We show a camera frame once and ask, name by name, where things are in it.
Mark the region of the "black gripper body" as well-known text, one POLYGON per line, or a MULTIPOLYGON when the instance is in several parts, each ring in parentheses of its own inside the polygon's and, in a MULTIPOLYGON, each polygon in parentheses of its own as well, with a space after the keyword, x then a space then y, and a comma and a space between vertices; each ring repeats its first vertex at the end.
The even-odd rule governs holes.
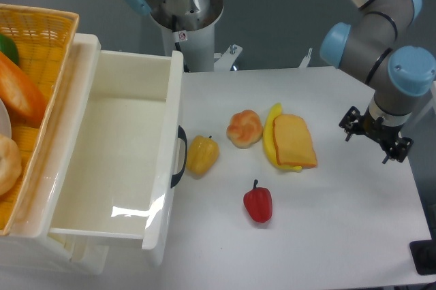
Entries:
POLYGON ((384 119, 374 119, 369 112, 365 112, 357 124, 358 135, 365 135, 367 138, 377 142, 382 148, 393 148, 401 139, 400 128, 389 127, 383 124, 384 119))

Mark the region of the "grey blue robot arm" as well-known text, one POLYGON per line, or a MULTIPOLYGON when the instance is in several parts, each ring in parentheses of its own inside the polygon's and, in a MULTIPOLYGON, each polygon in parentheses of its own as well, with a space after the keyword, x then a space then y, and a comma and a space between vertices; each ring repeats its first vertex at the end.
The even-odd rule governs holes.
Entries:
POLYGON ((401 136, 416 104, 435 81, 435 57, 426 49, 395 41, 417 19, 422 0, 351 0, 362 20, 337 23, 320 47, 329 65, 374 90, 365 112, 351 107, 339 123, 347 137, 364 135, 378 143, 386 160, 402 162, 413 140, 401 136))

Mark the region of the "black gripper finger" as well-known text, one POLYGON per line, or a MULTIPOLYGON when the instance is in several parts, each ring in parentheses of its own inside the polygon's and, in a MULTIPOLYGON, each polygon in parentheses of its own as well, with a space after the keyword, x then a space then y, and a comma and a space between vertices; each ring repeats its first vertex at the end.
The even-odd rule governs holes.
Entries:
POLYGON ((348 142, 353 135, 361 135, 362 127, 360 119, 362 118, 360 111, 355 106, 352 106, 339 122, 339 127, 346 133, 345 141, 348 142))
POLYGON ((396 137, 390 140, 383 140, 381 143, 381 149, 385 152, 386 156, 382 163, 386 164, 389 160, 398 161, 399 163, 404 162, 413 144, 414 141, 407 137, 396 137))

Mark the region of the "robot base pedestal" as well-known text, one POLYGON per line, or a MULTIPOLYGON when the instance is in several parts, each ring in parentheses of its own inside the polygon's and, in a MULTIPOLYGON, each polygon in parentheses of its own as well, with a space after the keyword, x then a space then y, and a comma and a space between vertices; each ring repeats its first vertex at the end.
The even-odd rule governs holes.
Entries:
POLYGON ((223 0, 124 0, 160 28, 164 52, 182 53, 185 71, 209 72, 215 64, 215 25, 223 0))

